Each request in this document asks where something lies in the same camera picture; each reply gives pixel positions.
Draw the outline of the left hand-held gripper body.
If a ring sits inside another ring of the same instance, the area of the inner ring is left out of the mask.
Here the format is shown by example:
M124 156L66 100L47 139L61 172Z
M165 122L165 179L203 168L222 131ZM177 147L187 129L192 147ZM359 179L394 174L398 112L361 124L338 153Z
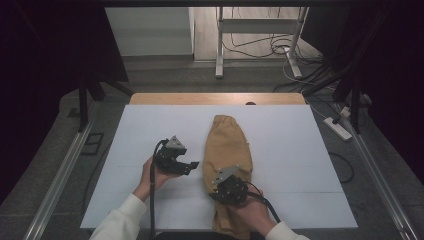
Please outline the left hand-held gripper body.
M166 140L164 146L156 154L156 165L157 167L167 173L178 174L177 158L173 156L174 149L184 149L185 146L178 140L176 136Z

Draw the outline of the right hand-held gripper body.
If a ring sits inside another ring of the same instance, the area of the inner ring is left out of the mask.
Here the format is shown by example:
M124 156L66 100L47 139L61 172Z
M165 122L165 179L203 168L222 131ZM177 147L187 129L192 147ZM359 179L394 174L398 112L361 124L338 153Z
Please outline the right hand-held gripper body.
M235 175L239 170L239 165L220 168L217 176L212 180L212 184L215 186L213 192L228 191L230 193L231 203L225 205L238 206L247 198L247 184Z

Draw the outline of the tan mushroom print pants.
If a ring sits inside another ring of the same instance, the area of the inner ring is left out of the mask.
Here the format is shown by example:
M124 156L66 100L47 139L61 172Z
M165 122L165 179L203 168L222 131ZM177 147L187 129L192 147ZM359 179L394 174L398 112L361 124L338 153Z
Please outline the tan mushroom print pants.
M227 115L216 115L209 131L203 160L203 181L207 194L213 192L212 181L218 170L239 165L236 176L251 181L253 162L248 141L237 121ZM251 228L220 202L215 202L212 228L237 240L250 240Z

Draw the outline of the person's right hand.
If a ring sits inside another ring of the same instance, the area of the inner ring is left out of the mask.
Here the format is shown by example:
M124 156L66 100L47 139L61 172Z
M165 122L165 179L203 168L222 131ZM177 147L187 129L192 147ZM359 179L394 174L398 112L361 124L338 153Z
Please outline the person's right hand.
M248 196L241 205L230 205L227 209L263 237L276 226L276 222L269 215L267 206L253 196Z

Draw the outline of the person's left hand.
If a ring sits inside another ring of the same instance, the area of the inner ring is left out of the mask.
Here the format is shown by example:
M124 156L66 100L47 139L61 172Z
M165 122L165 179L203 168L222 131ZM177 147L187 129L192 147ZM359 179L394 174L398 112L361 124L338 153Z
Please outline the person's left hand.
M150 157L144 164L140 182L133 191L133 195L141 201L145 201L150 196L151 188L159 189L166 181L172 178L177 178L176 174L166 173L152 163L153 158ZM150 180L151 169L154 170L154 181Z

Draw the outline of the wooden table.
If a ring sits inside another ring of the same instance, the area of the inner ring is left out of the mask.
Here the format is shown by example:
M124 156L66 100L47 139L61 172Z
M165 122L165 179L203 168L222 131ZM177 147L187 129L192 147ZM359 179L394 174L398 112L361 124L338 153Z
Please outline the wooden table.
M299 93L135 93L130 105L305 105Z

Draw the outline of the white table cover sheet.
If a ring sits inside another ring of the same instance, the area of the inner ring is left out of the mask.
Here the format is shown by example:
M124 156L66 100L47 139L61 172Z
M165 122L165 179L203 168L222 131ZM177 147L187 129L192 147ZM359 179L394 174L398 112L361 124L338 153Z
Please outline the white table cover sheet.
M252 182L292 229L354 228L357 223L307 105L128 105L82 227L94 229L138 185L142 165L165 138L201 164L217 115L235 118L248 141Z

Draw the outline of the black metal stand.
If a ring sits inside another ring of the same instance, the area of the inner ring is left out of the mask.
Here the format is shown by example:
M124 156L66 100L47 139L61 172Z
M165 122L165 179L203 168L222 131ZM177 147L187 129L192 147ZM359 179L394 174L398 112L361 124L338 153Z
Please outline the black metal stand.
M313 95L330 84L339 81L338 86L334 90L332 98L335 102L344 101L348 95L351 95L350 102L350 124L357 134L359 129L359 109L360 109L360 80L364 70L364 58L367 50L370 48L373 39L376 37L379 28L384 23L392 6L376 5L373 15L369 18L366 26L357 34L357 39L353 41L351 47L351 55L347 60L345 67L336 72L332 77L323 82L310 87L302 92L304 97Z
M121 83L114 81L112 78L106 77L98 72L91 72L83 74L79 79L79 107L80 107L80 126L79 132L82 132L88 125L89 114L88 114L88 103L87 94L90 94L94 101L102 101L106 93L101 86L101 83L105 82L111 87L121 91L127 96L131 97L134 92L129 88L125 87Z

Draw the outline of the white power strip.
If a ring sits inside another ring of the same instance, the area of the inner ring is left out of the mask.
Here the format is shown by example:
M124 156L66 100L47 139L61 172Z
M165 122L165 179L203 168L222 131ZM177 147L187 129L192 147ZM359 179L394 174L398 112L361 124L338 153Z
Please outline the white power strip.
M343 141L348 141L352 138L352 135L338 123L338 119L328 117L323 122Z

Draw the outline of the white cabinet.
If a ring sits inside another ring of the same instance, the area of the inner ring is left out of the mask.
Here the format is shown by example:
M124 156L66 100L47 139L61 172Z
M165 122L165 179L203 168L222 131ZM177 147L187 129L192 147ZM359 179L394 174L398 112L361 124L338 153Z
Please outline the white cabinet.
M193 54L191 7L110 7L105 12L122 56Z

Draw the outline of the dark curtain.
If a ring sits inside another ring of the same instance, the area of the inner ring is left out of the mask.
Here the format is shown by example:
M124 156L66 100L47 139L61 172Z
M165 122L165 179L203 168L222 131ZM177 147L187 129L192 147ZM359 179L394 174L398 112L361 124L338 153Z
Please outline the dark curtain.
M0 204L83 80L128 80L103 6L0 0Z
M424 0L312 7L301 38L345 68L380 9L389 11L355 71L377 127L424 184Z

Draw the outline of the aluminium rail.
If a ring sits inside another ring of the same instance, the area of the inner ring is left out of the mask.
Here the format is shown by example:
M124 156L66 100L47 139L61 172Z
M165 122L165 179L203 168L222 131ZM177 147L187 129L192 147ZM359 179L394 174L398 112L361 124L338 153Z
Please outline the aluminium rail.
M383 203L386 206L386 209L389 215L392 218L394 225L396 226L397 231L403 240L420 240L419 234L413 227L412 222L407 216L404 208L401 205L401 202L393 193L391 187L389 186L384 174L377 165L377 162L374 156L371 154L370 149L366 145L364 139L354 127L351 125L350 120L346 117L341 117L341 122L345 128L352 135L353 143L358 151L358 154L367 169L370 178L372 179L377 192L379 193Z
M43 201L27 229L27 232L23 237L23 240L41 240L93 124L93 121L89 121L87 125L74 137L56 176L54 177Z

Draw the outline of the white metal desk frame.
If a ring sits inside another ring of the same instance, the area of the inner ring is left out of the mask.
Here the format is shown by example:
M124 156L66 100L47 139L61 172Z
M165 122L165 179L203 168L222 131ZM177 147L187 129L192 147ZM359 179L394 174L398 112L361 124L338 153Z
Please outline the white metal desk frame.
M302 77L302 73L295 60L296 46L303 28L304 20L308 8L301 7L296 19L225 19L223 8L218 8L218 43L216 54L215 77L223 77L223 35L224 34L289 34L292 36L291 45L285 48L285 55L288 58L293 76L296 79Z

